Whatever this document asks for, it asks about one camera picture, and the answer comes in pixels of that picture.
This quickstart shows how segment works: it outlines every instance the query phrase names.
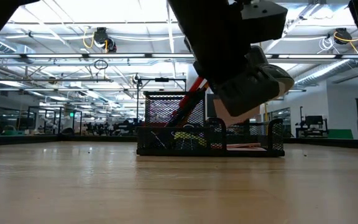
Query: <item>green mat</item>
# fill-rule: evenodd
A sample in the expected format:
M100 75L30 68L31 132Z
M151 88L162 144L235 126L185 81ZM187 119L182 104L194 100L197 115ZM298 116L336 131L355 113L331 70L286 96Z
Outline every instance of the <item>green mat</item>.
M328 138L353 139L352 130L350 129L329 129L328 131Z

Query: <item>ceiling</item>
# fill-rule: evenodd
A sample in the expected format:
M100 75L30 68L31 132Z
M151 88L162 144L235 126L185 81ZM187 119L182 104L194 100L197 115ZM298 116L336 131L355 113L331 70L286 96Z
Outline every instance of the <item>ceiling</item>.
M297 18L307 6L307 2L297 0L276 2L288 9L287 26L281 40L260 43L266 54L354 54L349 44L331 44L326 40L324 43L328 45L326 50L323 50L324 46L322 46L322 38L329 32L333 33L338 27L345 27L354 39L358 38L357 27L346 7L347 1L331 1L333 4L328 2L329 4L321 7L314 14L306 16L304 20ZM167 7L166 0L41 0L18 8L0 31L0 42L13 47L24 45L37 54L103 53L103 49L95 45L87 48L83 43L85 36L86 44L91 44L91 35L97 27L108 29L108 34L116 42L117 53L189 53L183 43L183 34L175 15ZM208 35L213 38L214 31L211 30ZM4 74L12 78L17 78L17 74L31 74L30 77L33 79L68 76L71 79L89 78L88 82L59 82L54 85L47 82L27 82L26 85L29 86L130 89L133 88L132 77L135 74L141 78L186 78L192 59L156 61L150 58L138 58L131 59L128 66L128 59L114 58L109 59L108 62L115 63L117 66L109 66L101 71L93 66L94 60L82 60L81 63L89 62L88 68L83 65L43 67L30 65L27 73L25 67L13 65L14 63L10 65L8 62L14 61L0 59L0 66L12 71L13 74L6 72ZM59 62L79 61L60 60ZM287 70L293 77L319 65L318 62L299 63L295 60L275 64ZM99 82L99 79L106 77L113 82ZM183 86L175 82L163 84L150 82L147 88L181 90ZM131 99L131 96L123 91L101 91L97 94L108 100L135 103L135 99ZM59 94L62 95L70 100L78 100L75 98L75 93Z

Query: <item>wooden floor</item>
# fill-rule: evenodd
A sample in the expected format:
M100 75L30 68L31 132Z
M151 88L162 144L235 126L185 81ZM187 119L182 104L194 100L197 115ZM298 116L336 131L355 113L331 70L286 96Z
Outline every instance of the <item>wooden floor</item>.
M137 157L134 143L0 146L0 223L358 223L358 149L285 147L259 159Z

